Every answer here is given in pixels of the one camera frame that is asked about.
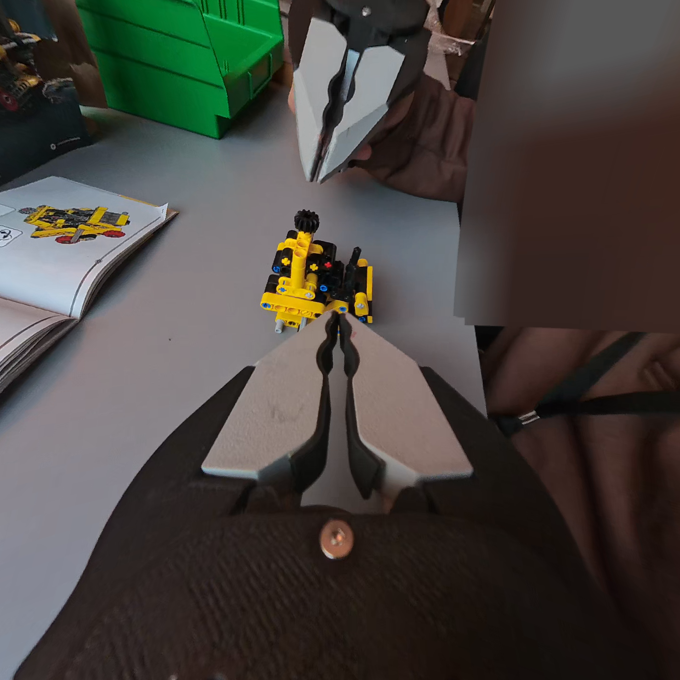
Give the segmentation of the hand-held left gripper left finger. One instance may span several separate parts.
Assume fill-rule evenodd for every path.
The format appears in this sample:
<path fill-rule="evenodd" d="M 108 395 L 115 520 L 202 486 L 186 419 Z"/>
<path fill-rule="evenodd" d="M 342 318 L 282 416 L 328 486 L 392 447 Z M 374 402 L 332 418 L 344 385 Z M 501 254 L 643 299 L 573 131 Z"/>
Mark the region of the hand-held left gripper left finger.
<path fill-rule="evenodd" d="M 326 312 L 253 368 L 201 465 L 206 475 L 302 494 L 322 474 L 339 315 Z"/>

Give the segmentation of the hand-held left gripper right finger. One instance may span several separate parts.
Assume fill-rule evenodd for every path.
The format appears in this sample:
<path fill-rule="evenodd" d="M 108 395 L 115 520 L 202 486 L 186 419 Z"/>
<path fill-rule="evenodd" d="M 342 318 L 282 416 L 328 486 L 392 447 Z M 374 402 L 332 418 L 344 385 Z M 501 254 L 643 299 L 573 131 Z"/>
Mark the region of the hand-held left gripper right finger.
<path fill-rule="evenodd" d="M 347 379 L 350 471 L 364 499 L 388 513 L 401 492 L 466 483 L 474 469 L 416 361 L 350 314 L 340 313 Z"/>

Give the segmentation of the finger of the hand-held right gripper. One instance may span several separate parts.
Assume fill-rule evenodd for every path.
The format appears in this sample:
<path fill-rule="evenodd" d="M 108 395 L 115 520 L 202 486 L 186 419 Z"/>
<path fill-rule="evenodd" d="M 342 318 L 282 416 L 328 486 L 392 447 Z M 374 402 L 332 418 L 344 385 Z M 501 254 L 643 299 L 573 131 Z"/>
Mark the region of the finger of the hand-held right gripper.
<path fill-rule="evenodd" d="M 389 46 L 368 47 L 362 53 L 353 74 L 353 96 L 344 103 L 341 120 L 330 136 L 319 183 L 346 166 L 386 115 L 387 100 L 403 61 L 404 56 Z"/>
<path fill-rule="evenodd" d="M 293 77 L 299 158 L 308 182 L 322 183 L 328 175 L 326 159 L 346 61 L 346 38 L 332 22 L 312 18 Z"/>

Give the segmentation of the yellow black lego vehicle model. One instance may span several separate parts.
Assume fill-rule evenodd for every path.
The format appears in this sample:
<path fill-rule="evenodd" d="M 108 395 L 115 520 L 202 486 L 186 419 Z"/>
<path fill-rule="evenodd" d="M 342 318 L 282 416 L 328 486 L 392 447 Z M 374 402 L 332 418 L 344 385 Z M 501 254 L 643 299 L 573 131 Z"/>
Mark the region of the yellow black lego vehicle model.
<path fill-rule="evenodd" d="M 260 306 L 276 315 L 275 332 L 300 330 L 326 311 L 373 323 L 373 268 L 356 247 L 346 263 L 333 242 L 319 240 L 319 215 L 303 209 L 279 243 Z"/>

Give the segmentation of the open lego instruction booklet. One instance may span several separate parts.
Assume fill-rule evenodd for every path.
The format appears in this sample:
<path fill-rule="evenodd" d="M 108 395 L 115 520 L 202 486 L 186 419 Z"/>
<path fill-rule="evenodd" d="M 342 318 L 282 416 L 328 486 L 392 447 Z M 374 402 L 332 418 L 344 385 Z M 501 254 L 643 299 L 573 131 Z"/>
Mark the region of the open lego instruction booklet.
<path fill-rule="evenodd" d="M 1 192 L 2 392 L 177 214 L 56 176 Z"/>

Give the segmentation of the dark lego set box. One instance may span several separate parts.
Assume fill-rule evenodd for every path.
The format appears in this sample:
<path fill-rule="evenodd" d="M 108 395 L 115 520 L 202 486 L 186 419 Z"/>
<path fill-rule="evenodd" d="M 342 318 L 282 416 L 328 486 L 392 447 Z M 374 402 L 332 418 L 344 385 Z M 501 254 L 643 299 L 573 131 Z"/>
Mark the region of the dark lego set box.
<path fill-rule="evenodd" d="M 44 80 L 35 48 L 55 39 L 39 1 L 1 2 L 1 183 L 92 143 L 70 78 Z"/>

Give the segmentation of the person's right hand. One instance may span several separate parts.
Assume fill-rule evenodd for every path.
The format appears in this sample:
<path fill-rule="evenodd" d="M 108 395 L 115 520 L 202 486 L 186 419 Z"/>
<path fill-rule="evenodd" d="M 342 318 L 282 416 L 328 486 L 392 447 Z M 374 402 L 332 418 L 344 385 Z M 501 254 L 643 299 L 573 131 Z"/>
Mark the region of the person's right hand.
<path fill-rule="evenodd" d="M 369 160 L 374 147 L 387 138 L 391 130 L 398 124 L 399 117 L 400 114 L 397 114 L 396 107 L 390 108 L 384 118 L 379 122 L 377 128 L 371 132 L 368 139 L 353 153 L 348 161 L 347 167 L 352 168 Z"/>

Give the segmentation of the crumpled plastic bag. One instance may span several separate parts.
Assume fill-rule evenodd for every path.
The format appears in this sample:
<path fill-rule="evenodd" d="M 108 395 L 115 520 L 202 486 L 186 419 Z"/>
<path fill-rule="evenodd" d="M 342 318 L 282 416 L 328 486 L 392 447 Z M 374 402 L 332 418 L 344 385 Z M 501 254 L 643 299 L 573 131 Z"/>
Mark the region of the crumpled plastic bag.
<path fill-rule="evenodd" d="M 446 90 L 476 98 L 496 1 L 428 1 L 432 33 L 424 72 Z"/>

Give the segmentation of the green plastic storage bin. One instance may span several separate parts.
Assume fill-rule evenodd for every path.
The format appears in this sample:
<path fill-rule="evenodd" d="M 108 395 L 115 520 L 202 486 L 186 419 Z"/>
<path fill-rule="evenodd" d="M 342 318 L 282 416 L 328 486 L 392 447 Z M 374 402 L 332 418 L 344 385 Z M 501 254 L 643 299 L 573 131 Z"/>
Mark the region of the green plastic storage bin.
<path fill-rule="evenodd" d="M 278 1 L 77 1 L 108 105 L 220 139 L 284 60 Z"/>

